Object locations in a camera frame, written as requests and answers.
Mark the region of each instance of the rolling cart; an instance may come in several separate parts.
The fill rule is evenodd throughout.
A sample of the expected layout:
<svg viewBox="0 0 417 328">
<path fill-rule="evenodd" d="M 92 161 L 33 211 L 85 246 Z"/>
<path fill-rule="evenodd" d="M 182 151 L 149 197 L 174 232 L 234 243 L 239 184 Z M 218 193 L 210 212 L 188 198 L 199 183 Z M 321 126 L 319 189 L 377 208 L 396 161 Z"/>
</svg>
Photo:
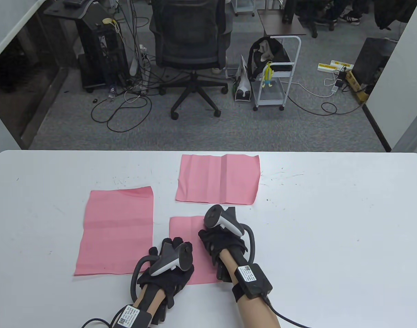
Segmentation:
<svg viewBox="0 0 417 328">
<path fill-rule="evenodd" d="M 255 16 L 255 0 L 232 0 L 234 14 L 238 16 L 238 13 L 252 13 Z"/>
<path fill-rule="evenodd" d="M 301 39 L 299 36 L 271 36 L 271 39 L 277 39 L 278 42 L 283 44 L 285 39 L 297 39 L 298 41 L 298 48 L 296 50 L 295 60 L 291 61 L 288 53 L 284 50 L 284 60 L 283 62 L 280 61 L 273 61 L 268 63 L 261 75 L 259 75 L 255 81 L 251 82 L 252 87 L 252 94 L 254 95 L 255 99 L 255 106 L 252 109 L 253 111 L 258 111 L 259 106 L 265 105 L 279 105 L 280 111 L 284 110 L 286 105 L 286 101 L 289 95 L 289 91 L 292 85 L 293 75 L 295 73 L 296 64 L 298 62 L 299 51 L 301 49 Z M 275 71 L 272 75 L 272 86 L 266 85 L 264 81 L 264 76 L 266 71 L 269 67 L 278 66 L 279 70 Z M 288 78 L 289 81 L 287 83 L 286 91 L 283 88 L 283 83 L 281 82 L 282 78 Z"/>
</svg>

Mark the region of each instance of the office chair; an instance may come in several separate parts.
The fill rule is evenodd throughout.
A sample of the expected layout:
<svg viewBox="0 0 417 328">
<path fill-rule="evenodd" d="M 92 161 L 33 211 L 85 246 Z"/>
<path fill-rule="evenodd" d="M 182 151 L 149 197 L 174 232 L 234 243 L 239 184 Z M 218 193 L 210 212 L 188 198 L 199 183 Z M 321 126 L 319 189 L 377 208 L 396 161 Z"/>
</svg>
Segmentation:
<svg viewBox="0 0 417 328">
<path fill-rule="evenodd" d="M 202 89 L 203 86 L 222 86 L 228 93 L 228 84 L 200 80 L 196 70 L 224 68 L 226 50 L 230 45 L 232 17 L 225 14 L 225 0 L 152 0 L 152 20 L 149 29 L 155 36 L 155 60 L 159 67 L 191 70 L 188 81 L 160 84 L 160 95 L 170 87 L 185 87 L 170 110 L 177 120 L 177 107 L 191 92 L 199 93 L 214 109 L 215 117 L 221 111 Z"/>
<path fill-rule="evenodd" d="M 331 1 L 330 0 L 297 0 L 296 14 L 301 23 L 307 25 L 311 31 L 311 37 L 318 37 L 316 21 L 325 22 L 329 26 L 330 31 L 334 31 L 334 22 L 318 18 L 318 11 L 323 10 Z"/>
</svg>

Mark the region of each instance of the pink cloth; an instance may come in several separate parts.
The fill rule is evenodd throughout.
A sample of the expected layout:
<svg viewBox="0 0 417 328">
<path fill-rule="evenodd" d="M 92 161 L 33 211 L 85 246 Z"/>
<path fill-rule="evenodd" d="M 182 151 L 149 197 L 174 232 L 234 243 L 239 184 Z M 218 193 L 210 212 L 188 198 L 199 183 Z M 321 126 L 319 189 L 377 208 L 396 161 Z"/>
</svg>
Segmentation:
<svg viewBox="0 0 417 328">
<path fill-rule="evenodd" d="M 213 266 L 211 256 L 199 239 L 198 232 L 204 229 L 204 217 L 172 217 L 169 222 L 169 237 L 181 237 L 185 242 L 193 245 L 193 265 L 195 272 L 188 284 L 218 283 L 216 278 L 217 268 Z"/>
<path fill-rule="evenodd" d="M 152 247 L 153 217 L 151 187 L 92 190 L 74 275 L 132 273 Z"/>
<path fill-rule="evenodd" d="M 182 155 L 176 200 L 251 205 L 260 181 L 260 158 Z"/>
</svg>

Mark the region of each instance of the forearm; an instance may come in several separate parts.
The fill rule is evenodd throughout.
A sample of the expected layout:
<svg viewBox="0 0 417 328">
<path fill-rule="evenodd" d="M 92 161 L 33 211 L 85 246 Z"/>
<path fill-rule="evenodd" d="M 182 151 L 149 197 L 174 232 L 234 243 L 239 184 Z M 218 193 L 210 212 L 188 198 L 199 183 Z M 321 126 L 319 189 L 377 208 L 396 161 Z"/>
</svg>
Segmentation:
<svg viewBox="0 0 417 328">
<path fill-rule="evenodd" d="M 231 276 L 233 286 L 235 286 L 238 283 L 234 274 L 237 269 L 237 263 L 226 249 L 220 253 L 220 258 Z M 261 297 L 250 300 L 246 295 L 243 295 L 237 301 L 237 305 L 245 328 L 280 328 L 277 316 L 269 309 Z"/>
<path fill-rule="evenodd" d="M 137 298 L 137 300 L 134 303 L 134 307 L 138 308 L 138 306 L 140 305 L 141 301 L 143 300 L 144 294 L 146 292 L 147 289 L 147 285 L 145 285 L 143 287 L 143 289 L 141 290 L 140 293 L 140 297 Z M 152 315 L 152 317 L 154 317 L 155 312 L 157 312 L 158 307 L 160 306 L 161 302 L 163 302 L 163 300 L 166 298 L 166 294 L 164 293 L 163 289 L 160 289 L 157 294 L 155 294 L 154 299 L 152 300 L 151 304 L 149 305 L 149 308 L 147 309 L 146 312 L 148 312 L 150 315 Z"/>
</svg>

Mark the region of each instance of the sneaker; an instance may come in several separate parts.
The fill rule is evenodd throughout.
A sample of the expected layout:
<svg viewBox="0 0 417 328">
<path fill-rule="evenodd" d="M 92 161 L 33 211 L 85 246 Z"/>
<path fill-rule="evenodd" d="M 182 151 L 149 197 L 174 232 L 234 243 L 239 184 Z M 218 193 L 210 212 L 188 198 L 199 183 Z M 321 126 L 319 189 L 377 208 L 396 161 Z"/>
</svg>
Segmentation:
<svg viewBox="0 0 417 328">
<path fill-rule="evenodd" d="M 354 15 L 352 15 L 352 12 L 349 12 L 346 15 L 341 16 L 341 19 L 343 19 L 347 23 L 350 23 L 351 25 L 360 25 L 360 18 L 354 17 Z"/>
</svg>

